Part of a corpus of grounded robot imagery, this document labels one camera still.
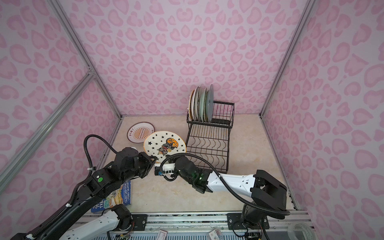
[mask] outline stacked plate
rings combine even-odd
[[[214,86],[197,87],[189,97],[189,118],[198,122],[212,122],[214,113]]]

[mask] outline robotic arm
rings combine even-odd
[[[289,215],[289,211],[285,208],[286,186],[267,172],[257,170],[255,175],[220,174],[213,167],[212,170],[196,167],[186,155],[190,156],[191,154],[174,154],[168,157],[160,166],[155,167],[155,175],[164,176],[168,181],[173,181],[177,176],[180,176],[202,194],[229,191],[245,203],[242,222],[245,227],[251,229],[257,227],[257,223],[267,215],[278,219],[284,219],[285,215]],[[144,152],[138,153],[133,148],[124,148],[116,154],[113,162],[94,171],[85,180],[76,193],[72,205],[64,205],[35,229],[28,233],[18,233],[11,240],[85,240],[116,228],[129,229],[133,223],[131,213],[124,205],[120,204],[103,216],[68,231],[84,213],[111,192],[119,189],[124,182],[135,177],[144,178],[147,176],[156,160],[156,157],[149,157]],[[167,172],[172,173],[172,179],[164,175]],[[246,201],[238,194],[251,197],[253,202]]]

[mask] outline pink leopard print wallpaper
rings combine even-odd
[[[108,140],[116,123],[100,89],[91,82],[0,196],[0,238],[35,228],[65,204],[88,174],[84,138],[97,134]],[[105,148],[94,137],[88,140],[94,166]]]
[[[384,239],[384,1],[322,0],[266,122],[320,240]]]
[[[123,114],[181,114],[202,84],[259,113],[306,0],[60,2]]]
[[[0,3],[0,172],[86,73],[44,0]]]

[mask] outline dish rack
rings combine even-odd
[[[235,104],[214,101],[212,122],[200,122],[190,119],[187,136],[187,152],[209,161],[218,172],[227,173],[229,165],[229,135],[233,126]],[[206,163],[188,157],[197,167],[211,169]]]

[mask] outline blue book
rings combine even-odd
[[[100,212],[119,204],[131,204],[131,181],[125,182],[118,190],[109,194],[108,197],[91,208],[91,212]]]

